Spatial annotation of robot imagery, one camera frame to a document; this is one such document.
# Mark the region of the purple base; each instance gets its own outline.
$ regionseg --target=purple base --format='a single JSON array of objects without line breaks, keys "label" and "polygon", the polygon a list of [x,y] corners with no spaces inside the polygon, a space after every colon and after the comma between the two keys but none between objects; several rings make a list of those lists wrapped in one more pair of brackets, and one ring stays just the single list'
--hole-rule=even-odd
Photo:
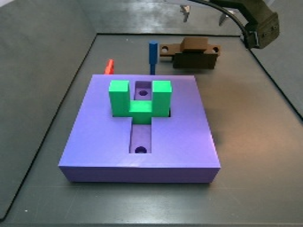
[{"label": "purple base", "polygon": [[[110,80],[172,82],[169,118],[150,120],[150,153],[129,153],[130,118],[110,117]],[[93,75],[58,167],[73,182],[210,183],[220,169],[192,76]]]}]

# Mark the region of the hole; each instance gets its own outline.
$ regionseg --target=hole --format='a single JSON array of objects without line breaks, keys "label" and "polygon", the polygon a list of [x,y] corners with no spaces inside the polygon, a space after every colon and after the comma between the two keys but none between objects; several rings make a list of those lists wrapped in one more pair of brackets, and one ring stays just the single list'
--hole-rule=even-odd
[{"label": "hole", "polygon": [[146,153],[146,148],[144,146],[138,146],[136,149],[134,149],[134,153]]},{"label": "hole", "polygon": [[217,52],[218,52],[218,48],[213,47],[213,53],[217,53]]},{"label": "hole", "polygon": [[166,53],[166,52],[168,52],[168,47],[166,47],[166,46],[162,46],[162,47],[161,47],[161,52],[162,52],[162,53]]},{"label": "hole", "polygon": [[145,95],[148,94],[148,92],[146,92],[145,90],[140,90],[140,91],[138,91],[138,94],[140,94],[141,96],[145,96]]}]

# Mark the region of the black cable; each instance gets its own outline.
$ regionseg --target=black cable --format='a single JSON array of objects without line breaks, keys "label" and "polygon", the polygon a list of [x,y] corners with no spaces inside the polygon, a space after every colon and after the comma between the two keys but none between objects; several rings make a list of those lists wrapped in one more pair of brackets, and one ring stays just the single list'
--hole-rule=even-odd
[{"label": "black cable", "polygon": [[194,2],[197,4],[204,4],[212,8],[214,8],[217,11],[220,11],[222,14],[225,14],[230,19],[232,21],[234,22],[234,24],[240,27],[241,29],[241,33],[242,33],[242,36],[246,37],[246,32],[245,32],[245,28],[238,20],[238,18],[226,10],[224,9],[221,6],[218,6],[217,4],[213,4],[213,3],[209,3],[204,0],[189,0],[190,2]]}]

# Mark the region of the table surface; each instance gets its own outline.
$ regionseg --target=table surface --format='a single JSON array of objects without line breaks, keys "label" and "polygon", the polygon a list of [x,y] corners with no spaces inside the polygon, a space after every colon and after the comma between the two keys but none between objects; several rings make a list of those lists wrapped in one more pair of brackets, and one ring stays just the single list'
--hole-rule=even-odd
[{"label": "table surface", "polygon": [[156,74],[194,75],[221,162],[213,182],[66,181],[57,163],[90,76],[107,59],[114,74],[148,74],[149,40],[182,37],[97,36],[2,225],[303,223],[301,121],[238,38],[209,37],[222,50],[214,70],[172,69],[162,58],[156,66]]}]

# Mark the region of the green u-shaped block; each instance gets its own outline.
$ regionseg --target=green u-shaped block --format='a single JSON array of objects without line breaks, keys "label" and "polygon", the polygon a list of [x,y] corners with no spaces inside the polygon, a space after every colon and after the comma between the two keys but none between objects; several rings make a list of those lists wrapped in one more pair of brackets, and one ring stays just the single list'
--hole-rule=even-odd
[{"label": "green u-shaped block", "polygon": [[169,81],[152,81],[149,100],[130,100],[129,82],[110,81],[109,102],[113,117],[132,117],[132,124],[150,124],[152,117],[168,117],[172,99]]}]

